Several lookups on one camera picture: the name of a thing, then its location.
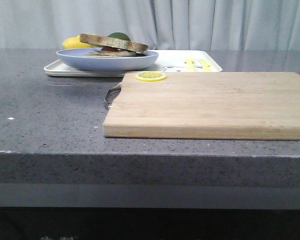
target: granite countertop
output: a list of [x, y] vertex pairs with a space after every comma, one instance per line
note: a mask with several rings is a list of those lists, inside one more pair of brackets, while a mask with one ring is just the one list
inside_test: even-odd
[[[49, 76], [55, 52], [0, 49], [0, 184], [300, 188], [300, 141], [105, 138], [121, 78]], [[300, 73], [300, 51], [208, 54], [224, 72]]]

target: metal handle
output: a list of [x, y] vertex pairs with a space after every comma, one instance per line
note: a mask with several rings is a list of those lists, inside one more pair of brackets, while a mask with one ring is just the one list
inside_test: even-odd
[[119, 82], [116, 86], [112, 87], [109, 89], [109, 91], [106, 93], [104, 99], [103, 99], [103, 103], [106, 109], [110, 109], [111, 108], [111, 104], [112, 101], [110, 101], [110, 96], [117, 91], [121, 91], [121, 82]]

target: dark floor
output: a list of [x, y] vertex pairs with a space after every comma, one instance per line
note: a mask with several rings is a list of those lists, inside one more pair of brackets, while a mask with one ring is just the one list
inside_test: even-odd
[[0, 208], [0, 240], [300, 240], [300, 210]]

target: blue plate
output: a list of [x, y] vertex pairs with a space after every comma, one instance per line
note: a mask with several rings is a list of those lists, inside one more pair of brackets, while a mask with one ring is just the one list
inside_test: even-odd
[[89, 57], [85, 54], [99, 47], [71, 48], [57, 51], [59, 59], [66, 65], [87, 71], [133, 71], [147, 68], [158, 59], [158, 52], [147, 51], [142, 56], [133, 57]]

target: bread slice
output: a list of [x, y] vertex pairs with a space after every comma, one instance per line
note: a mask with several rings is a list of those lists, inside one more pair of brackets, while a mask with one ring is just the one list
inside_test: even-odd
[[134, 57], [137, 53], [135, 51], [128, 51], [124, 49], [117, 50], [95, 50], [96, 55], [100, 56], [113, 56], [113, 57]]
[[144, 53], [149, 48], [148, 45], [135, 41], [127, 41], [119, 38], [99, 36], [87, 33], [80, 34], [80, 42], [91, 45], [107, 46], [116, 49], [124, 49], [137, 53]]

